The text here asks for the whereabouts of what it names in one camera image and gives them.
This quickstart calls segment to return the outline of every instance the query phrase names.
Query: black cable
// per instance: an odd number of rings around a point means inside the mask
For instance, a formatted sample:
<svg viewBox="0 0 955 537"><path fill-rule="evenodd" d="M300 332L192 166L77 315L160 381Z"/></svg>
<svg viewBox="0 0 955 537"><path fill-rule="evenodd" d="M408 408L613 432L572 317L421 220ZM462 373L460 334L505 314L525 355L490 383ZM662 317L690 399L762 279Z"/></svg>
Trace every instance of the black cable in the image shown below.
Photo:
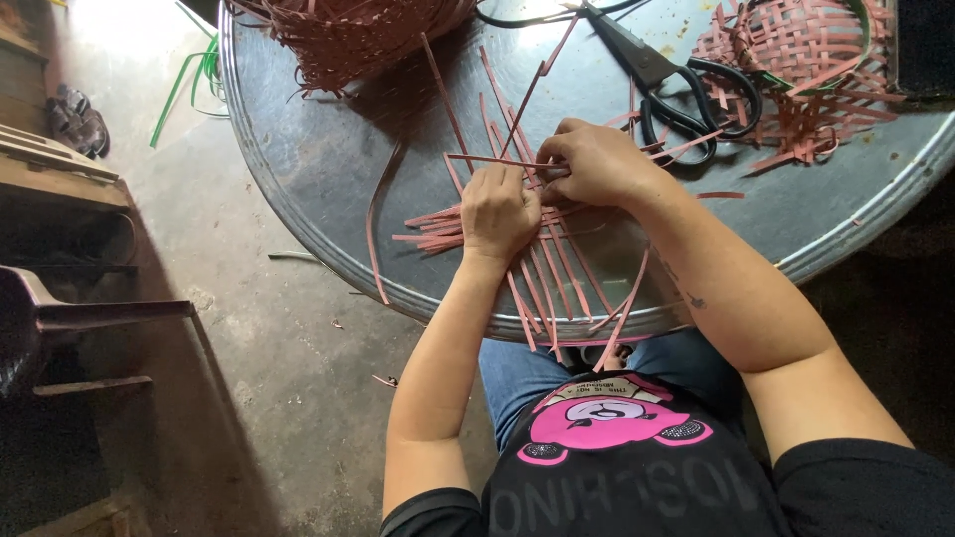
<svg viewBox="0 0 955 537"><path fill-rule="evenodd" d="M627 8L639 8L650 0L624 0L623 2L618 2L611 6L605 8L599 8L600 11L603 11L605 14L610 14L615 11L625 10ZM574 18L574 15L580 14L581 16L586 16L586 9L581 6L575 9L567 9L559 13L553 13L550 15L545 15L543 17L534 17L529 19L520 19L520 20L504 20L492 17L491 15L486 14L484 11L480 10L480 5L484 2L478 3L475 6L475 11L477 12L477 18L490 24L491 26L497 26L499 28L527 28L528 26L534 26L538 24L550 24L552 22L561 22L565 20L570 20Z"/></svg>

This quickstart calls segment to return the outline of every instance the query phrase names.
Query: metal scissors blade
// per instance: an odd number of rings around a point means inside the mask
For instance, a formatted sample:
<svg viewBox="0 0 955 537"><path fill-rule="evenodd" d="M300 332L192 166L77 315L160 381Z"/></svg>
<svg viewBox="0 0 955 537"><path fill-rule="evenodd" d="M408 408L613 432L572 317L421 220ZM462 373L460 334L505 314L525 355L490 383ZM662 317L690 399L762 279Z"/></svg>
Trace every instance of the metal scissors blade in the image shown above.
<svg viewBox="0 0 955 537"><path fill-rule="evenodd" d="M642 83L641 90L648 91L659 86L667 77L680 69L643 39L617 24L589 2L584 1L584 8L587 10L589 15L587 18L590 19L594 32L617 57L617 61L629 67L630 74L638 83Z"/></svg>

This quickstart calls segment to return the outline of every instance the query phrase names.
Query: round metal table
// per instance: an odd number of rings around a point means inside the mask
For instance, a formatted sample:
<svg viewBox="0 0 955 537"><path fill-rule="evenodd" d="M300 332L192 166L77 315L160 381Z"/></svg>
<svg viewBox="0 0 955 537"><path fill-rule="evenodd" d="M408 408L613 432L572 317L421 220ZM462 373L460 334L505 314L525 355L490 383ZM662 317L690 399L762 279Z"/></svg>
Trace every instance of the round metal table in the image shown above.
<svg viewBox="0 0 955 537"><path fill-rule="evenodd" d="M556 4L513 0L499 5L508 7L498 7L496 15L522 18L553 12ZM650 2L628 13L621 24L672 61L682 62L696 36L706 29L713 8L698 0ZM458 152L458 145L424 53L412 54L356 86L355 98L316 93L301 99L294 95L298 85L292 51L269 39L267 31L243 27L226 10L221 13L225 94L253 177L305 248L376 299L365 215L395 140L404 139L406 151L378 199L374 241L392 307L429 319L451 283L460 248L425 256L391 238L410 232L405 220L459 201L441 158L442 151ZM256 21L244 15L242 22ZM504 30L472 20L433 44L471 153L490 155L478 94L484 94L492 118L503 123L478 47L486 48L503 94L517 108L538 64L550 55L567 24ZM550 75L540 80L521 125L536 149L561 118L603 123L628 110L628 96L625 73L600 39L592 36L590 25L581 21ZM678 171L677 177L694 192L744 192L743 200L704 203L799 282L832 266L899 220L951 167L953 145L955 115L903 114L857 135L824 164L788 165L743 177L750 163L772 155L773 149L721 143L717 159L708 167ZM619 215L587 218L599 222L571 225L598 228L579 245L609 302L616 306L632 287L646 239L635 223ZM575 270L599 319L605 315L604 308L579 266ZM566 295L576 310L572 320L559 321L560 339L593 337L586 331L588 323L569 286ZM557 304L555 309L562 314ZM659 262L651 259L622 336L664 333L688 322L689 313L678 292ZM514 300L506 288L499 296L489 334L523 339Z"/></svg>

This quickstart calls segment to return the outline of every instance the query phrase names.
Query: woman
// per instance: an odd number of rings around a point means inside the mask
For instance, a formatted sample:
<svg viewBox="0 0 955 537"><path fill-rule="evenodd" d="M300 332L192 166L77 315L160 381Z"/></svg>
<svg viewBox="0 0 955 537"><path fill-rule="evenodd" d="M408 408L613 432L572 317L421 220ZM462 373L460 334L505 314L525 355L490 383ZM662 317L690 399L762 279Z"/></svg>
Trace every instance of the woman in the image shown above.
<svg viewBox="0 0 955 537"><path fill-rule="evenodd" d="M482 340L541 200L519 168L478 170L463 260L394 396L382 535L955 533L953 474L913 449L785 276L624 133L565 119L538 153L551 159L571 175L544 202L633 215L706 339L652 339L625 369L575 377L543 351ZM457 441L478 365L500 452L480 503ZM740 384L771 472L742 438Z"/></svg>

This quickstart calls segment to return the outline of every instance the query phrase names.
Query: scissors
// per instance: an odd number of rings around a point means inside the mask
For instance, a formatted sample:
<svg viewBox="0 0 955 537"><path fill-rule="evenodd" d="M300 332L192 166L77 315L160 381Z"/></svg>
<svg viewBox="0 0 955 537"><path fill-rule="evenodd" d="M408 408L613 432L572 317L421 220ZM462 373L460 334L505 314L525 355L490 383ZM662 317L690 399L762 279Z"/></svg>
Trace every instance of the scissors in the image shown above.
<svg viewBox="0 0 955 537"><path fill-rule="evenodd" d="M755 85L741 71L698 57L691 57L687 65L677 66L589 2L584 1L584 8L594 32L600 36L621 66L633 77L640 93L644 95L644 100L640 103L640 114L645 120L640 122L640 128L644 141L648 145L658 142L656 133L653 131L653 121L649 120L651 117L659 119L670 128L687 131L694 138L701 138L720 130L719 122L711 112L710 98L703 80L694 69L727 79L738 89L739 94L750 102L749 122L746 126L739 129L725 129L720 134L720 138L742 138L754 129L763 113L763 101ZM674 109L654 92L671 75L681 76L690 85L700 119ZM703 158L697 161L676 161L676 163L696 166L709 161L715 154L716 138L711 138L706 141L706 154Z"/></svg>

